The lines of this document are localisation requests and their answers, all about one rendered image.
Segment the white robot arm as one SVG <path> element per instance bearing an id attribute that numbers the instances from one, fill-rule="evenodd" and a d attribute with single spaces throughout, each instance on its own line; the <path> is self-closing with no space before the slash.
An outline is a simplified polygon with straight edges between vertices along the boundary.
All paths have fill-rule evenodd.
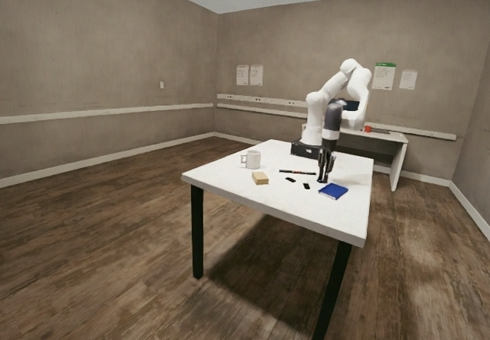
<path id="1" fill-rule="evenodd" d="M 300 141 L 308 145 L 321 145 L 322 137 L 327 140 L 338 139 L 340 128 L 356 132 L 363 129 L 371 97 L 367 89 L 370 82 L 371 72 L 368 69 L 362 68 L 354 59 L 344 61 L 341 72 L 327 81 L 319 93 L 313 92 L 307 95 L 307 125 Z M 322 107 L 347 85 L 348 94 L 360 101 L 358 111 L 344 111 L 342 105 L 335 103 L 328 105 L 322 131 Z"/>

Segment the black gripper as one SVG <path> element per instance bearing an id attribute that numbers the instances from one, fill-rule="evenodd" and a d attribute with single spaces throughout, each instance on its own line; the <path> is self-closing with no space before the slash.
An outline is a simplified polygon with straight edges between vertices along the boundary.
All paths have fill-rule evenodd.
<path id="1" fill-rule="evenodd" d="M 328 182 L 329 173 L 333 171 L 333 166 L 336 159 L 333 150 L 336 148 L 336 141 L 337 139 L 336 140 L 327 140 L 325 138 L 322 139 L 322 144 L 321 144 L 322 149 L 319 149 L 319 157 L 318 157 L 318 167 L 320 168 L 318 179 L 323 178 L 323 183 Z M 323 175 L 323 171 L 324 171 L 324 175 Z"/>

